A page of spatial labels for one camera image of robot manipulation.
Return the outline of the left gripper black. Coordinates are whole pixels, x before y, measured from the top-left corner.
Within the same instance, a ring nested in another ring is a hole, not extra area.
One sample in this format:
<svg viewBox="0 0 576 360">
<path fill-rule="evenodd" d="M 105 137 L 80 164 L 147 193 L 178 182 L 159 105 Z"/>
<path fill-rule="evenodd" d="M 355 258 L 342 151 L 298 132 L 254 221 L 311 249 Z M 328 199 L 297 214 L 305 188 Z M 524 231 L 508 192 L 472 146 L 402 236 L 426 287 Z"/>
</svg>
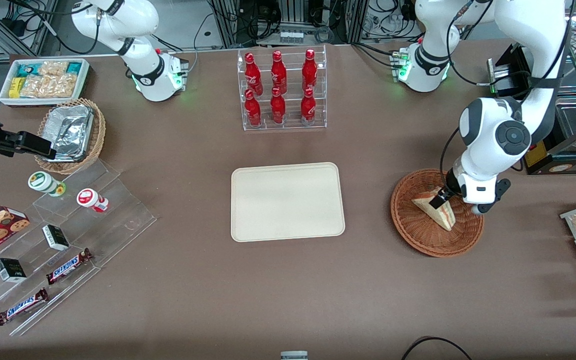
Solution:
<svg viewBox="0 0 576 360">
<path fill-rule="evenodd" d="M 448 203 L 453 196 L 462 196 L 462 189 L 453 170 L 446 173 L 446 187 L 438 187 L 437 192 L 429 202 L 429 205 L 435 210 Z"/>
</svg>

